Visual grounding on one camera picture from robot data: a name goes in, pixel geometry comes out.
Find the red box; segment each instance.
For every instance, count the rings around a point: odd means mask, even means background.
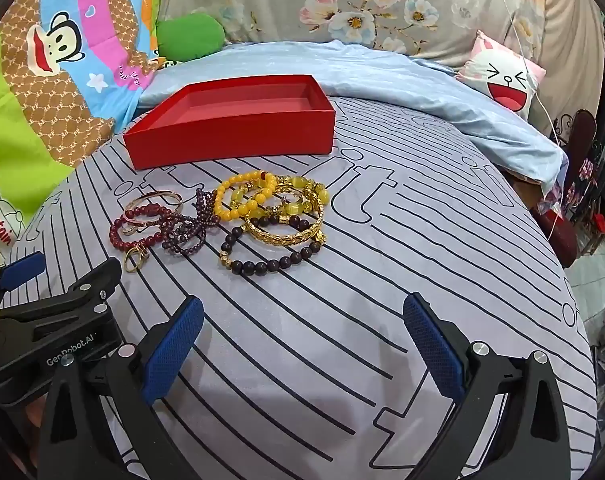
[[[310,75],[195,83],[124,134],[137,170],[258,155],[327,155],[335,110]]]

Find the blue gripper pad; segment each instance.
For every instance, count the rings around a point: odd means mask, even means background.
[[[147,362],[142,397],[148,405],[151,406],[154,400],[169,393],[169,388],[196,341],[203,322],[202,301],[193,298]]]
[[[464,368],[447,339],[413,295],[407,296],[402,314],[440,394],[458,404],[465,395]]]
[[[8,265],[0,274],[0,290],[9,292],[44,272],[45,259],[40,251]]]

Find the screw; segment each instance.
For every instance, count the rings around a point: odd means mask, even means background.
[[[474,343],[471,348],[473,348],[473,351],[478,355],[487,355],[489,353],[489,345],[487,343],[483,343],[482,341]]]
[[[134,355],[135,351],[136,351],[136,348],[134,345],[122,345],[118,349],[118,355],[120,357],[131,357],[132,355]]]
[[[65,354],[60,358],[62,366],[69,366],[71,363],[73,363],[73,354]]]
[[[547,357],[547,354],[545,354],[544,352],[541,352],[540,350],[536,350],[533,353],[533,358],[541,365],[545,364],[549,360],[549,358]]]

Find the yellow bead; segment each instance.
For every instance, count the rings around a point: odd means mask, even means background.
[[[294,178],[292,178],[292,184],[296,189],[302,189],[307,185],[307,179],[303,176],[294,176]]]
[[[329,191],[327,191],[326,189],[323,189],[322,191],[320,191],[317,194],[317,197],[320,200],[320,202],[322,202],[322,205],[327,205],[329,203],[329,200],[331,199],[331,195],[329,194]]]
[[[285,208],[287,209],[287,215],[299,215],[302,213],[302,204],[298,204],[297,202],[288,203]]]

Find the star print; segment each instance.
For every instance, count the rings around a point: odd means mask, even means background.
[[[105,83],[105,76],[102,74],[89,74],[89,81],[87,86],[96,89],[96,92],[100,94],[103,88],[107,88],[109,85]]]

